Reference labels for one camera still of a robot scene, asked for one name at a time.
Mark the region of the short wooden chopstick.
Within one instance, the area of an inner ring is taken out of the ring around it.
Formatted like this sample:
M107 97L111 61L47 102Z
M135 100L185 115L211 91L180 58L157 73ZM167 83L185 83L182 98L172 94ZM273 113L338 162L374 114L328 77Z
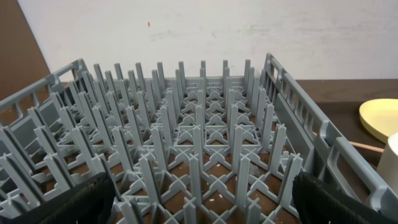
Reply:
M349 141L349 143L354 146L354 147L360 147L362 149L367 149L369 151L374 151L374 152L378 152L378 153L383 153L384 149L380 148L380 147L376 147L376 146L371 146L371 145L367 145L367 144L363 144L363 143L359 143L359 142L354 142L354 141Z

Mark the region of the yellow plate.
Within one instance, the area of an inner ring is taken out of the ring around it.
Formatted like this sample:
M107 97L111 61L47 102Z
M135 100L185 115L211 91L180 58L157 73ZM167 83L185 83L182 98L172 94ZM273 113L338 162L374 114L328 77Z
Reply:
M397 99L366 101L359 107L359 115L364 128L383 143L397 132Z

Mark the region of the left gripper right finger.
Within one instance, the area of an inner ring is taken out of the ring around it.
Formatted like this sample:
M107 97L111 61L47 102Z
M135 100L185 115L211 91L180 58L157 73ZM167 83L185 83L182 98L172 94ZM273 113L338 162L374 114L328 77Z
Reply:
M308 172L294 178L292 198L304 224L397 224Z

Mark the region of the white paper cup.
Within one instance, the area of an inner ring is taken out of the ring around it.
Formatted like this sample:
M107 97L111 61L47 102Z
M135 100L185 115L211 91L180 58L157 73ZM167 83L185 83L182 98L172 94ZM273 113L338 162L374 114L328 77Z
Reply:
M384 151L377 166L377 173L384 179L388 186L397 193L397 133L388 137Z

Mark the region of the grey dish rack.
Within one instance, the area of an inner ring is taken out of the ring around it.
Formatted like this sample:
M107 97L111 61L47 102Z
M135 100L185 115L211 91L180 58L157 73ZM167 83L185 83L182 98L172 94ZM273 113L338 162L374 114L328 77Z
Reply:
M301 222L308 172L397 221L397 194L268 54L260 75L179 63L123 75L78 59L1 102L1 217L15 218L96 174L116 192L107 223Z

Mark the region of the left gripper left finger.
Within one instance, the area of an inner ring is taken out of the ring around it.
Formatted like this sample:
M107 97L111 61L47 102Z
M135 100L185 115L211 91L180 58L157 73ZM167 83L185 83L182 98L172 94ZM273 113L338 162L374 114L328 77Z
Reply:
M1 223L107 223L115 195L111 177L102 172L18 217L1 217Z

